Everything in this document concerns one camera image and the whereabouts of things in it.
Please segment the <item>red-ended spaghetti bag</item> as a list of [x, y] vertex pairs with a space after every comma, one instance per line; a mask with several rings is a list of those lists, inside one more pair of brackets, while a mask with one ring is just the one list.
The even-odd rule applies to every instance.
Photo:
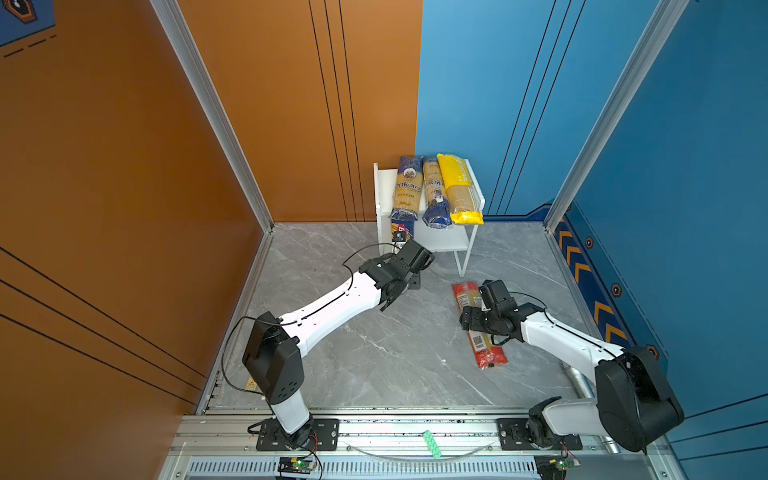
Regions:
[[[465, 307], [485, 309], [478, 285], [475, 282], [454, 284], [452, 290], [460, 312], [463, 312]], [[465, 327], [464, 323], [460, 323], [460, 325], [467, 332], [477, 366], [480, 369], [492, 368], [508, 363], [502, 347], [493, 345], [488, 333], [470, 330], [468, 327]]]

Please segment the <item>blue Barilla spaghetti box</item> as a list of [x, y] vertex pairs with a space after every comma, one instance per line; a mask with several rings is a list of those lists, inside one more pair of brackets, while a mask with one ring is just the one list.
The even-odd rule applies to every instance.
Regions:
[[415, 220], [391, 219], [391, 237], [395, 244], [404, 244], [413, 239], [415, 233]]

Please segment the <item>Ankara spaghetti bag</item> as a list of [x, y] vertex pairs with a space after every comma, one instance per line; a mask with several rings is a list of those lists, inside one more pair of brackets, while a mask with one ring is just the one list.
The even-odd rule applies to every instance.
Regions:
[[423, 221], [430, 228], [446, 229], [452, 225], [450, 203], [436, 158], [423, 160], [423, 175], [426, 201], [426, 209], [422, 216]]
[[423, 158], [401, 156], [397, 169], [390, 218], [397, 222], [415, 222], [424, 183]]

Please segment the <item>yellow Pastatime spaghetti bag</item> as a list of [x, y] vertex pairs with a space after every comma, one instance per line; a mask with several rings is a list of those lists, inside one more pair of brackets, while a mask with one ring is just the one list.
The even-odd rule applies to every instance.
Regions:
[[483, 225], [468, 161], [452, 154], [438, 154], [437, 160], [450, 203], [451, 221], [457, 225]]

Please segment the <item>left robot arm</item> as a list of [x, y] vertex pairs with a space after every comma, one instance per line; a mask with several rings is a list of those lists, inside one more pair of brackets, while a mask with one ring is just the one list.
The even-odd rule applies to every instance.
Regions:
[[306, 447], [314, 438], [313, 417], [301, 392], [304, 357], [354, 317], [388, 308], [433, 261], [431, 251], [409, 240], [364, 261], [340, 286], [310, 304], [280, 317], [267, 311], [253, 319], [242, 364], [291, 449]]

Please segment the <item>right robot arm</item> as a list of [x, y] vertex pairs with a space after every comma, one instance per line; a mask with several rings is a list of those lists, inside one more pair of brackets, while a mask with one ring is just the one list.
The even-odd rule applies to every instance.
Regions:
[[646, 348], [621, 347], [551, 317], [533, 303], [518, 303], [501, 280], [479, 287], [482, 303], [462, 307], [467, 331], [537, 347], [575, 368], [593, 386], [590, 398], [551, 397], [530, 408], [525, 432], [539, 448], [568, 435], [609, 436], [630, 452], [684, 422], [685, 414], [659, 361]]

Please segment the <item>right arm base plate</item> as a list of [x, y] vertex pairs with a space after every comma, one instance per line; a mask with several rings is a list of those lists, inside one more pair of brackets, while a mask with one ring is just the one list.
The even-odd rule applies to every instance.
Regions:
[[530, 418], [502, 417], [496, 420], [496, 427], [504, 451], [583, 449], [578, 435], [555, 435], [548, 427]]

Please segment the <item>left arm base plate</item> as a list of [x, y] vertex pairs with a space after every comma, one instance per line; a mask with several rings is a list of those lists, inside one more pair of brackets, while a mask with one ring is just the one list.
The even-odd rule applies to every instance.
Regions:
[[269, 418], [259, 424], [256, 434], [258, 451], [335, 451], [338, 446], [340, 422], [336, 418], [311, 418], [296, 432], [288, 434], [277, 419]]

